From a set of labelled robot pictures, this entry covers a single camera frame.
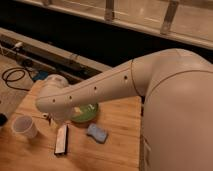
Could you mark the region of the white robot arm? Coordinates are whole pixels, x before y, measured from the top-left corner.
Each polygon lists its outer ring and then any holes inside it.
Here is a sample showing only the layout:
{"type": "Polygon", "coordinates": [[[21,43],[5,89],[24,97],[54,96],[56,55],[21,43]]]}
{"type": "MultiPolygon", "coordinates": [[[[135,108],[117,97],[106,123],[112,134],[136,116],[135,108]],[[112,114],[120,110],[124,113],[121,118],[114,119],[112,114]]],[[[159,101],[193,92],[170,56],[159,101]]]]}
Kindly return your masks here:
{"type": "Polygon", "coordinates": [[[78,84],[50,75],[36,107],[63,120],[73,107],[145,98],[146,171],[213,171],[213,64],[184,49],[129,60],[78,84]]]}

